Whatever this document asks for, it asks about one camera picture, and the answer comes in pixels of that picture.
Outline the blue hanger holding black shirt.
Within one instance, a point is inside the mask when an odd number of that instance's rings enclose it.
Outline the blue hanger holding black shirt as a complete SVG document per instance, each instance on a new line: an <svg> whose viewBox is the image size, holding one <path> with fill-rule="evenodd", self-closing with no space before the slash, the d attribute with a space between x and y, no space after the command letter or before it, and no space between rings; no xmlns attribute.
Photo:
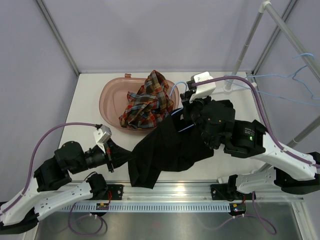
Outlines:
<svg viewBox="0 0 320 240"><path fill-rule="evenodd" d="M169 93L170 97L173 95L175 90L177 90L177 91L179 90L179 88L178 88L179 85L184 86L183 93L188 90L188 85L185 81L178 81L171 88L170 93ZM182 133L182 132L185 132L185 131L191 129L192 127L194 127L194 124L191 123L190 120L185 120L184 107L181 103L181 99L177 93L175 95L176 95L176 99L177 99L177 105L176 105L176 108L171 112L170 115L171 115L171 119L173 121L173 125L174 125L176 132Z"/></svg>

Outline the black shirt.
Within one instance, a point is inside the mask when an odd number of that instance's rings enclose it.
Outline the black shirt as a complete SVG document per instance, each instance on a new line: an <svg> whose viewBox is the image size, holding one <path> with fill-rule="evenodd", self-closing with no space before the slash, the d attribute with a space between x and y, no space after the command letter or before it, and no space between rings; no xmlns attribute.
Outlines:
<svg viewBox="0 0 320 240"><path fill-rule="evenodd" d="M181 113L168 115L132 150L128 162L132 187L152 189L161 172L182 172L196 162L210 158L214 151L206 146L197 127Z"/></svg>

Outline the red plaid shirt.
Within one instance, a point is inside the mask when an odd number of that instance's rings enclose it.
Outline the red plaid shirt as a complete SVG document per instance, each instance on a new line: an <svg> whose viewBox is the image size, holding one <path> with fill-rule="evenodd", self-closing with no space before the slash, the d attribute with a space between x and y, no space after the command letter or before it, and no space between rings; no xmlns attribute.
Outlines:
<svg viewBox="0 0 320 240"><path fill-rule="evenodd" d="M168 91L166 78L153 70L136 93L126 94L128 104L118 118L120 126L132 130L157 127L174 109Z"/></svg>

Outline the light blue wire hanger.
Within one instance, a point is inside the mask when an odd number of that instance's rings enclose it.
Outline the light blue wire hanger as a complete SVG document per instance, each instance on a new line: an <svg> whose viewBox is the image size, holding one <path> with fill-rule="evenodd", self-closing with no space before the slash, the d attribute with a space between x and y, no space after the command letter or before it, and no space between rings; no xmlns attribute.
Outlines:
<svg viewBox="0 0 320 240"><path fill-rule="evenodd" d="M302 90L308 94L308 96L306 97L307 100L299 100L293 97L288 97L286 93L271 93L270 91L266 91L266 90L257 90L257 92L262 95L273 97L276 99L281 99L281 100L285 100L285 101L289 101L297 104L319 108L320 94L315 90L312 90L311 86L307 84L305 80L298 78L299 74L308 68L309 68L308 65L305 64L298 67L292 73L287 75L276 74L276 73L254 75L253 73L251 73L245 76L244 78L246 80L249 80L249 79L254 80L257 86L260 86L260 87L262 86L262 84L273 84L273 85L275 85L276 83L288 84L288 85L297 84L298 87L302 88Z"/></svg>

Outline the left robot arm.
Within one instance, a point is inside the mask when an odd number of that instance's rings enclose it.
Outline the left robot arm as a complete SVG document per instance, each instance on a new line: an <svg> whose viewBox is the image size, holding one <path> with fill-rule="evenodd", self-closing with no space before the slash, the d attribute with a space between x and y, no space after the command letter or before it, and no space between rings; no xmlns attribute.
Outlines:
<svg viewBox="0 0 320 240"><path fill-rule="evenodd" d="M15 199L0 204L1 235L25 233L54 212L83 200L100 200L108 192L108 185L100 173L93 173L79 185L57 191L72 182L71 175L106 165L109 172L135 159L135 155L111 139L99 147L83 151L76 141L69 141L54 152L31 175L26 190Z"/></svg>

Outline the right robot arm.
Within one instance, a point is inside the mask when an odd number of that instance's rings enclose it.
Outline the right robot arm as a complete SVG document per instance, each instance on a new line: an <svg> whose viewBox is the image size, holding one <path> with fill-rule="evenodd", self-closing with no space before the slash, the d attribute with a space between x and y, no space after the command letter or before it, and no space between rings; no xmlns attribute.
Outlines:
<svg viewBox="0 0 320 240"><path fill-rule="evenodd" d="M191 91L180 94L180 98L184 119L194 124L210 149L217 150L223 145L225 154L272 166L262 172L229 176L226 192L230 199L276 189L293 195L319 191L320 175L314 166L319 163L319 153L287 154L286 147L277 146L259 121L236 120L236 111L228 99L216 101L210 96L192 99Z"/></svg>

